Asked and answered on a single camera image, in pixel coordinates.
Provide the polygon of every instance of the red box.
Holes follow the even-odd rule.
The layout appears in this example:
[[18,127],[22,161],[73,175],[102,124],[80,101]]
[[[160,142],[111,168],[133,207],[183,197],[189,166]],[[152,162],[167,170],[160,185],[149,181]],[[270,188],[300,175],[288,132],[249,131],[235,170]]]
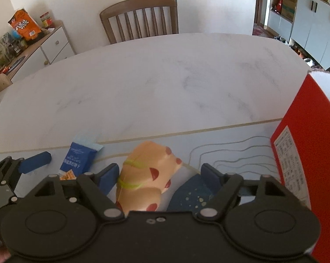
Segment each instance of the red box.
[[320,220],[312,255],[330,263],[330,73],[306,76],[271,144],[282,183]]

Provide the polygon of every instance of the marble table top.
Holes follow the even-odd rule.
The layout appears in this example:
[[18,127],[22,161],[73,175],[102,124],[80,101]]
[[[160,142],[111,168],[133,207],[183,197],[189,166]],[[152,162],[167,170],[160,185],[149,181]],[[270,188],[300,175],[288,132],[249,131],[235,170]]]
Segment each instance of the marble table top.
[[0,153],[282,118],[308,65],[283,43],[233,34],[127,41],[48,66],[0,93]]

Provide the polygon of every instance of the barcode label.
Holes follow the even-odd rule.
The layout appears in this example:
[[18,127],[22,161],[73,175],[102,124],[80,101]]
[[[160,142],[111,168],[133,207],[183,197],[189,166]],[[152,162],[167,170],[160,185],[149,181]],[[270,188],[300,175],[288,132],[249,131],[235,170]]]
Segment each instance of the barcode label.
[[274,142],[281,165],[285,187],[291,191],[303,205],[311,209],[309,189],[304,168],[294,139],[286,126]]

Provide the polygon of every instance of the orange package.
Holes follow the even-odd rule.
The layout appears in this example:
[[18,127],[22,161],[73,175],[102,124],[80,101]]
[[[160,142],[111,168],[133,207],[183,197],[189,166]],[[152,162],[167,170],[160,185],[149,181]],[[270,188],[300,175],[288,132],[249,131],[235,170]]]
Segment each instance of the orange package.
[[29,44],[40,40],[44,33],[25,9],[17,10],[8,22]]

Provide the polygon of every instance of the beige plush toy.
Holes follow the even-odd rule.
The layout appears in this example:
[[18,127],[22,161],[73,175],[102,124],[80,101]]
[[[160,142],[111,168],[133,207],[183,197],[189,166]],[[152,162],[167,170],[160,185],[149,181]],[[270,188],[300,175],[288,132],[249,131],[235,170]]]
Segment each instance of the beige plush toy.
[[156,211],[160,197],[182,160],[167,146],[152,141],[138,145],[127,157],[117,182],[116,204],[127,215],[131,210]]

